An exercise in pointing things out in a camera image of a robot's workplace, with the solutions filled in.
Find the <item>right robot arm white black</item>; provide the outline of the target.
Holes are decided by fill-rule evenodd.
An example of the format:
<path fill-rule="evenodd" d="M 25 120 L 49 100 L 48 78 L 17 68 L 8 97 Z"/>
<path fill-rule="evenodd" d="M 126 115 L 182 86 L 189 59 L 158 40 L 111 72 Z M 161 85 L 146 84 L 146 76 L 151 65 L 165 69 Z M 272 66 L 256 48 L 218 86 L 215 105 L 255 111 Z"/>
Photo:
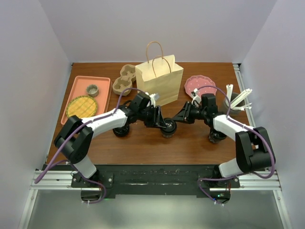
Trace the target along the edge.
<path fill-rule="evenodd" d="M 268 132 L 263 127 L 252 127 L 242 124 L 230 116 L 220 113 L 214 94 L 203 94 L 201 104 L 186 102 L 173 120 L 193 124 L 203 120 L 210 127 L 209 139 L 218 143 L 227 137 L 235 142 L 235 158 L 218 165 L 218 172 L 212 176 L 213 184 L 224 187 L 229 178 L 247 173 L 254 173 L 263 168 L 271 168 L 269 178 L 275 171 L 275 156 Z"/>

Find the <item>black coffee cup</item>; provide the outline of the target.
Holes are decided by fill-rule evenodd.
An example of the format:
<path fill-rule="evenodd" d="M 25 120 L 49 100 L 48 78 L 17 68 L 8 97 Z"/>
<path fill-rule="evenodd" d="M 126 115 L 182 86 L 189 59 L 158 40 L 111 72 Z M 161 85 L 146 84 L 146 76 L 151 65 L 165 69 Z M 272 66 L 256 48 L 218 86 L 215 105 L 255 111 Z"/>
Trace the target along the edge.
<path fill-rule="evenodd" d="M 222 132 L 216 131 L 214 129 L 210 129 L 210 133 L 208 136 L 210 142 L 214 144 L 218 144 L 220 141 L 223 141 L 227 138 L 227 135 L 225 135 Z"/>
<path fill-rule="evenodd" d="M 164 138 L 172 138 L 172 137 L 173 137 L 173 134 L 162 133 L 162 136 L 163 136 Z"/>

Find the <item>brown paper bag with handles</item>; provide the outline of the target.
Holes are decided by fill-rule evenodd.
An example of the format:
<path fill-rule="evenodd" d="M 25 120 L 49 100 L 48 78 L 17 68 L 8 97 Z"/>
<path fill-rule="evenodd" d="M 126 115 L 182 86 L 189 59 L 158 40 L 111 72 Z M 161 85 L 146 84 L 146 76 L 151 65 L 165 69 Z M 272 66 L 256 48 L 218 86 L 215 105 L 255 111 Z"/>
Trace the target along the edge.
<path fill-rule="evenodd" d="M 157 105 L 163 106 L 178 99 L 183 77 L 183 67 L 175 62 L 174 55 L 161 55 L 149 59 L 148 49 L 154 43 L 147 44 L 147 61 L 135 66 L 137 88 L 149 94 L 158 94 Z"/>

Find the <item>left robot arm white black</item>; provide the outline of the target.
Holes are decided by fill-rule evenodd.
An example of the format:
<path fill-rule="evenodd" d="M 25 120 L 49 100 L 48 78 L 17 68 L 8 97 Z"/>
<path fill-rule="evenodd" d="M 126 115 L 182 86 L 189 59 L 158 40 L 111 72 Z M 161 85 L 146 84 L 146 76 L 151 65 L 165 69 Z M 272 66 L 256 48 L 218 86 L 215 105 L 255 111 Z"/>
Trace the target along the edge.
<path fill-rule="evenodd" d="M 137 120 L 143 121 L 148 128 L 167 128 L 161 107 L 153 105 L 151 97 L 140 92 L 128 105 L 122 104 L 107 113 L 83 119 L 75 115 L 70 117 L 56 136 L 54 145 L 82 174 L 82 182 L 94 187 L 98 184 L 99 176 L 88 156 L 91 141 L 112 129 L 127 131 L 129 124 Z"/>

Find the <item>black cup lid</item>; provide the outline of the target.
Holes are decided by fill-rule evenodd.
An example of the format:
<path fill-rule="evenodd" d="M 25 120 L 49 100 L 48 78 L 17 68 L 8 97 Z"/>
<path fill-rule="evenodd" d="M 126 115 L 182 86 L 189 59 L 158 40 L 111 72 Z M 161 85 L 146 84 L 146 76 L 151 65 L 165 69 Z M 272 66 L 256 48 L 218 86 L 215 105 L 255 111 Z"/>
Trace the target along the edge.
<path fill-rule="evenodd" d="M 171 118 L 164 118 L 166 127 L 161 129 L 161 133 L 164 135 L 173 135 L 176 132 L 177 124 Z"/>

